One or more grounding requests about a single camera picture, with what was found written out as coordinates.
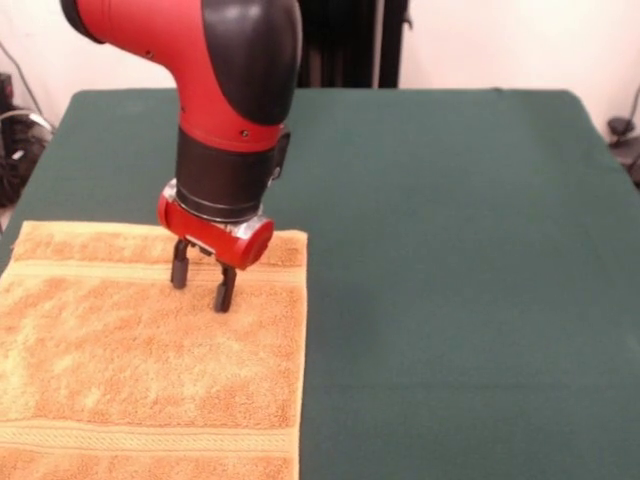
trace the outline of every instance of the red robot arm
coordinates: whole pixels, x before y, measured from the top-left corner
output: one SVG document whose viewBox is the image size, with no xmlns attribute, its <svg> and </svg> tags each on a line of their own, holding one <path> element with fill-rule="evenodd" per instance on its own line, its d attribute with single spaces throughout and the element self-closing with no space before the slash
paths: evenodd
<svg viewBox="0 0 640 480">
<path fill-rule="evenodd" d="M 88 39 L 173 75 L 180 100 L 175 179 L 158 203 L 160 223 L 178 237 L 172 281 L 176 288 L 186 283 L 185 245 L 215 255 L 225 278 L 235 278 L 236 268 L 260 259 L 273 235 L 262 198 L 282 171 L 290 138 L 284 121 L 302 45 L 297 0 L 61 4 Z"/>
</svg>

